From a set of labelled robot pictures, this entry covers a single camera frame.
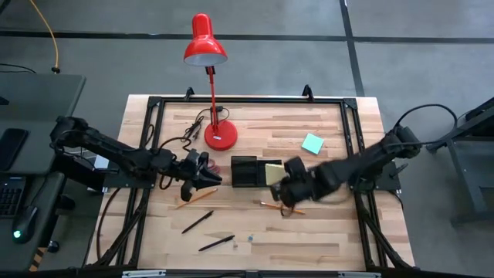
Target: marker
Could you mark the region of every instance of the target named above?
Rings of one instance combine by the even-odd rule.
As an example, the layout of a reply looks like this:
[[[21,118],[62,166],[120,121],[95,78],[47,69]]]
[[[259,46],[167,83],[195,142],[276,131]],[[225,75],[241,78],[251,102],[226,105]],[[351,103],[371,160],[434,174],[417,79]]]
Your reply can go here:
[[[211,216],[213,214],[213,211],[210,211],[208,213],[206,213],[206,215],[202,216],[198,221],[194,222],[194,224],[190,225],[189,227],[187,227],[183,232],[182,232],[182,235],[185,234],[186,232],[188,232],[190,229],[194,228],[197,224],[199,224],[201,221],[203,220],[206,220],[209,216]]]
[[[232,235],[232,236],[227,236],[227,237],[225,237],[224,239],[220,239],[220,240],[219,240],[219,241],[217,241],[217,242],[213,242],[213,243],[211,243],[210,245],[207,245],[207,246],[204,246],[204,247],[200,248],[200,249],[199,249],[199,252],[204,251],[204,250],[206,250],[206,249],[210,249],[210,248],[211,248],[211,247],[213,247],[213,246],[217,246],[218,244],[220,244],[220,243],[222,243],[222,242],[228,242],[228,241],[232,240],[234,237],[235,237],[235,235]]]

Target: wooden tabletop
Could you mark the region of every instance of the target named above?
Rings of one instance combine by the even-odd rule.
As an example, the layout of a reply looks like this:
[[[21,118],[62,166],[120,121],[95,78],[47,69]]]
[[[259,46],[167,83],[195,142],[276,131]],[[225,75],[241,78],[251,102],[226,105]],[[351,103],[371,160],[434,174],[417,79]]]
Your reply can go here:
[[[119,141],[136,147],[144,121],[148,95],[130,95],[123,116]],[[383,127],[376,98],[357,98],[360,123],[366,146],[383,137]],[[306,215],[293,214],[283,218],[278,210],[260,207],[252,200],[274,203],[269,190],[231,187],[230,157],[256,155],[258,158],[283,159],[299,155],[306,166],[321,161],[347,156],[343,140],[340,110],[331,104],[281,103],[222,103],[230,111],[238,129],[239,139],[229,151],[213,151],[203,139],[208,114],[199,136],[191,147],[208,151],[220,167],[223,177],[218,191],[196,203],[175,209],[179,200],[180,184],[151,193],[140,250],[139,267],[146,269],[214,269],[214,270],[363,270],[364,260],[353,197],[348,198],[347,186],[324,200],[335,205],[301,202],[296,208]],[[208,108],[206,103],[167,103],[160,143],[171,137],[182,136],[197,113]],[[350,124],[354,136],[353,124]],[[324,138],[318,155],[301,149],[307,133]],[[179,159],[186,153],[179,141],[167,144]],[[207,192],[203,189],[196,194]],[[113,200],[103,221],[102,253],[110,247],[124,222],[130,190],[121,190]],[[413,265],[410,243],[400,203],[387,192],[376,192],[381,229],[401,257]],[[103,210],[110,194],[101,205]],[[210,210],[213,216],[190,232],[183,229]],[[223,237],[235,235],[238,245],[222,243],[204,252],[198,250]],[[374,262],[377,263],[375,241],[370,236]],[[128,245],[127,260],[130,256]],[[96,240],[93,240],[88,263],[96,261]]]

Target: lamp base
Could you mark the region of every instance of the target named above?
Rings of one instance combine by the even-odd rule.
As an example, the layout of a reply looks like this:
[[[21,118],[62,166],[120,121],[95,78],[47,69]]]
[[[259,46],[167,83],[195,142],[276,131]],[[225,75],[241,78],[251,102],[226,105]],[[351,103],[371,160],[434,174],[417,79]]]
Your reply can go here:
[[[213,134],[213,126],[209,124],[204,132],[206,144],[215,151],[226,151],[237,141],[237,128],[229,120],[221,120],[218,124],[218,134]]]

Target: computer mouse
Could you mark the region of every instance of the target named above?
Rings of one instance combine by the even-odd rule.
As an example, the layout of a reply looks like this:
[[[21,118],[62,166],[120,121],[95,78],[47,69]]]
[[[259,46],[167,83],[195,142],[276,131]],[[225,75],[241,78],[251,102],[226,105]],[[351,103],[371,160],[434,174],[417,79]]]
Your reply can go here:
[[[30,205],[14,218],[14,222],[12,223],[12,240],[15,243],[23,244],[32,238],[37,215],[38,208]]]

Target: smartphone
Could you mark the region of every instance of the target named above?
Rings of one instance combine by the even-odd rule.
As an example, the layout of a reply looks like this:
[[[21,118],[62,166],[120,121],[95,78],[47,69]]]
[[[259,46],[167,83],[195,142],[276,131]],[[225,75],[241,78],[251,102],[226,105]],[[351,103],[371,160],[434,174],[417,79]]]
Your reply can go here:
[[[5,130],[0,138],[0,171],[7,171],[14,164],[29,131],[19,128]]]

